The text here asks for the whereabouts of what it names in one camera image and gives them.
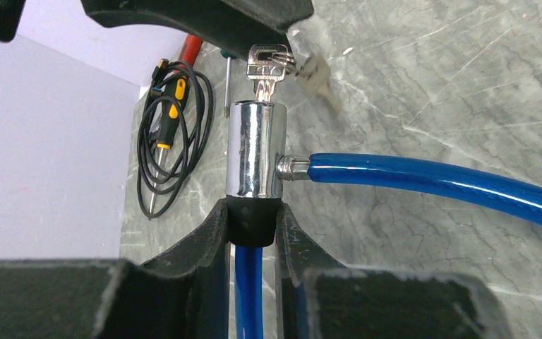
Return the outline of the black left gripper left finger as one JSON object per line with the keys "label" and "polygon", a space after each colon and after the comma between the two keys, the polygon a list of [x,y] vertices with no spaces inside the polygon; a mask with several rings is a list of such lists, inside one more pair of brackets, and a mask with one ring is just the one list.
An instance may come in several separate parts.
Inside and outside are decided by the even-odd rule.
{"label": "black left gripper left finger", "polygon": [[156,257],[0,261],[0,338],[226,338],[227,203]]}

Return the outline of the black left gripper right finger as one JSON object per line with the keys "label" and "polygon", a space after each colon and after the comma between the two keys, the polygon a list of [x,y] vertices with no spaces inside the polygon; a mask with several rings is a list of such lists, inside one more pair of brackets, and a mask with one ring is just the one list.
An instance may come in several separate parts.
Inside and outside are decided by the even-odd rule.
{"label": "black left gripper right finger", "polygon": [[505,311],[478,278],[340,263],[288,205],[275,235],[280,338],[511,338]]}

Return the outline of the small keys of blue lock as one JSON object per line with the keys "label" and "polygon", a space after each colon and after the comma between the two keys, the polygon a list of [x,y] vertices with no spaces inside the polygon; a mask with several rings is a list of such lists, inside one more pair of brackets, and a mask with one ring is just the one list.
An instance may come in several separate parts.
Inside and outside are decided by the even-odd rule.
{"label": "small keys of blue lock", "polygon": [[254,82],[257,101],[269,102],[275,86],[287,76],[295,78],[307,97],[324,100],[334,112],[342,105],[330,87],[331,69],[305,31],[294,28],[287,35],[289,45],[256,44],[248,53],[246,77]]}

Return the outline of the blue cable lock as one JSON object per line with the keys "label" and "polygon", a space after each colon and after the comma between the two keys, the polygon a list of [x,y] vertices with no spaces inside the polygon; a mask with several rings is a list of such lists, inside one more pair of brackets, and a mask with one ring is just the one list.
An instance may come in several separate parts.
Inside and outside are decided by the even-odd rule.
{"label": "blue cable lock", "polygon": [[474,169],[407,157],[285,153],[287,110],[273,102],[229,108],[226,196],[235,245],[236,335],[263,336],[262,251],[275,239],[283,182],[381,186],[433,194],[542,225],[542,187]]}

